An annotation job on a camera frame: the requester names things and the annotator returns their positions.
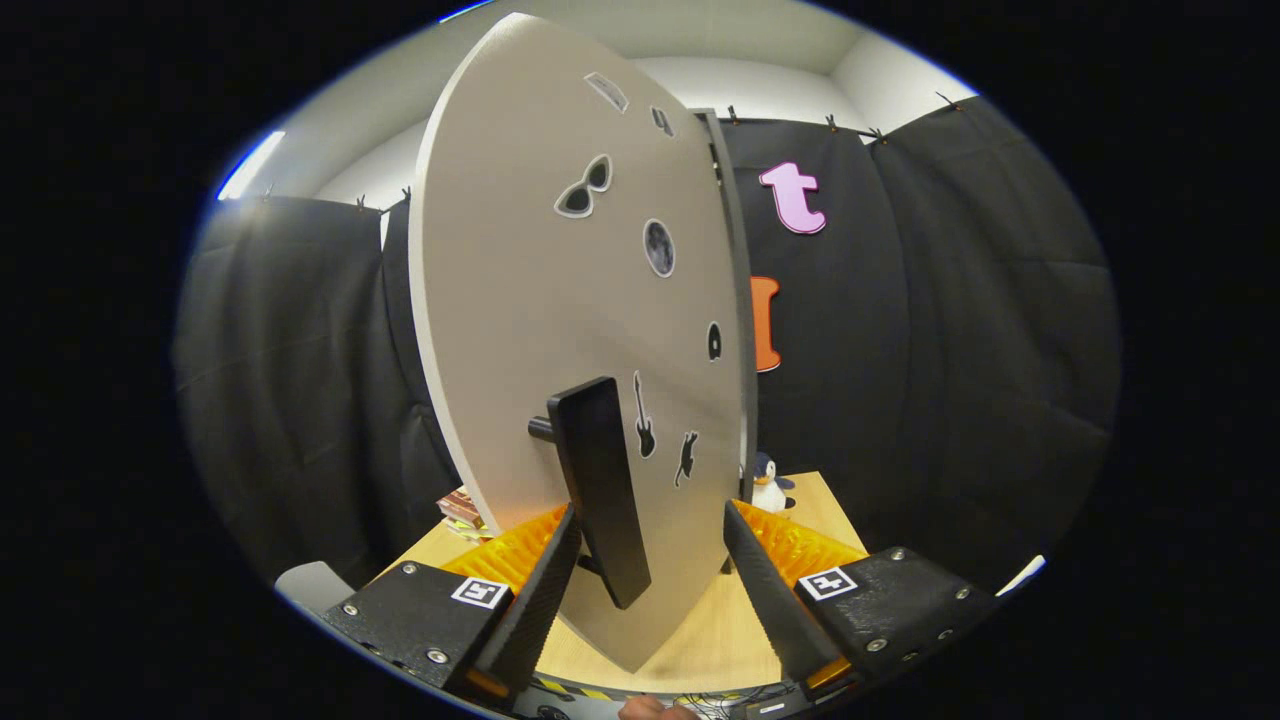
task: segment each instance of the guitar sticker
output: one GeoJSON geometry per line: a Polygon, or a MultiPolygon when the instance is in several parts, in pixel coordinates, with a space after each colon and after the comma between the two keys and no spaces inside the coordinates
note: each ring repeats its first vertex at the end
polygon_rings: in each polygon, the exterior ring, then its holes
{"type": "Polygon", "coordinates": [[[640,398],[640,370],[636,370],[636,434],[640,436],[640,457],[648,460],[653,455],[657,441],[653,438],[653,418],[644,414],[644,401],[640,398]]]}
{"type": "Polygon", "coordinates": [[[698,442],[698,430],[685,433],[685,443],[680,447],[680,468],[676,470],[676,487],[680,487],[680,477],[691,479],[694,474],[694,443],[698,442]]]}
{"type": "Polygon", "coordinates": [[[721,352],[719,323],[712,322],[712,325],[707,328],[707,356],[714,363],[719,360],[721,352]]]}
{"type": "Polygon", "coordinates": [[[650,219],[644,224],[644,254],[659,278],[669,278],[676,269],[676,245],[662,220],[650,219]]]}

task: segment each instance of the stack of books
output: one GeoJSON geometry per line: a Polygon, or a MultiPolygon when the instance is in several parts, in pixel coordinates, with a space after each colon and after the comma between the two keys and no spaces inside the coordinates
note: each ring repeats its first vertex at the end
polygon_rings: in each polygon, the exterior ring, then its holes
{"type": "Polygon", "coordinates": [[[493,539],[493,533],[484,524],[467,488],[458,488],[435,502],[444,512],[444,527],[453,534],[475,544],[493,539]]]}

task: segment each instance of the penguin plush toy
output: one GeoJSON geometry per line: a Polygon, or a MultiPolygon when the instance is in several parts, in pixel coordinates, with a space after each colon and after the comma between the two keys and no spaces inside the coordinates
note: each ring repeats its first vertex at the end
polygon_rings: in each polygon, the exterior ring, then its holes
{"type": "Polygon", "coordinates": [[[769,512],[781,512],[795,507],[795,498],[783,495],[796,484],[778,477],[778,466],[768,455],[755,454],[755,486],[751,487],[751,505],[769,512]]]}

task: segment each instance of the hand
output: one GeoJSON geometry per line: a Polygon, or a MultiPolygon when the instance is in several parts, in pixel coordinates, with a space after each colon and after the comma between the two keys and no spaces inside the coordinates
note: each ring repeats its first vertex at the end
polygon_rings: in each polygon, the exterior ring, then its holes
{"type": "Polygon", "coordinates": [[[664,707],[652,694],[636,696],[618,711],[618,720],[699,720],[692,710],[682,705],[664,707]]]}

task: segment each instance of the black fabric backdrop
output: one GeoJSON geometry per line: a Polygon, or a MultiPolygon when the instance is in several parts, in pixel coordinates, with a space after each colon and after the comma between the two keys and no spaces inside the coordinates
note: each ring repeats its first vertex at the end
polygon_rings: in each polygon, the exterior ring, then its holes
{"type": "MultiPolygon", "coordinates": [[[[723,122],[751,254],[778,281],[759,447],[820,470],[872,551],[906,544],[988,591],[1052,543],[1110,437],[1110,277],[1057,174],[982,99],[865,145],[723,122]],[[818,181],[790,232],[759,174],[818,181]]],[[[439,520],[458,478],[408,300],[408,201],[378,213],[228,204],[192,260],[174,346],[211,498],[268,579],[312,560],[353,585],[439,520]]]]}
{"type": "Polygon", "coordinates": [[[1101,246],[1047,160],[965,100],[865,145],[723,122],[751,252],[778,281],[760,450],[823,473],[868,550],[906,544],[988,591],[1051,553],[1101,466],[1119,323],[1101,246]],[[818,182],[815,234],[759,174],[818,182]]]}
{"type": "Polygon", "coordinates": [[[173,348],[182,419],[210,500],[264,579],[324,560],[364,584],[457,487],[433,446],[421,366],[402,363],[417,348],[412,324],[401,332],[399,237],[383,254],[376,211],[253,199],[223,204],[191,260],[173,348]]]}

